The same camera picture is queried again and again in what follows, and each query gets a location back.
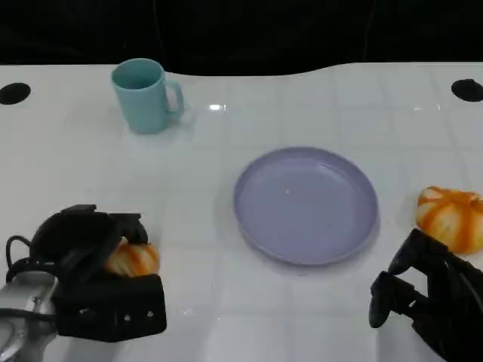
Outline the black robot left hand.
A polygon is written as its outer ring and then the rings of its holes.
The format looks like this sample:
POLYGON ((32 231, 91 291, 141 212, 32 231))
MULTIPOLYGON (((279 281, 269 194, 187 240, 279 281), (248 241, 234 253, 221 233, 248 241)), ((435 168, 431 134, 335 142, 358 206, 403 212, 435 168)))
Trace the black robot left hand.
POLYGON ((146 245, 138 213, 105 213, 94 204, 77 204, 46 219, 35 232, 29 264, 66 283, 83 284, 102 272, 122 239, 146 245))

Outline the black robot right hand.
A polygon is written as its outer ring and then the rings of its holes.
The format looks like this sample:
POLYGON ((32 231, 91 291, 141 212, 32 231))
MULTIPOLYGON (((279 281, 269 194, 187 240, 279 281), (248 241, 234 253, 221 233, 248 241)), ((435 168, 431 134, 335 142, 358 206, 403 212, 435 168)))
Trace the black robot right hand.
POLYGON ((371 285, 371 327, 392 312, 444 360, 482 359, 482 272, 419 229, 371 285))

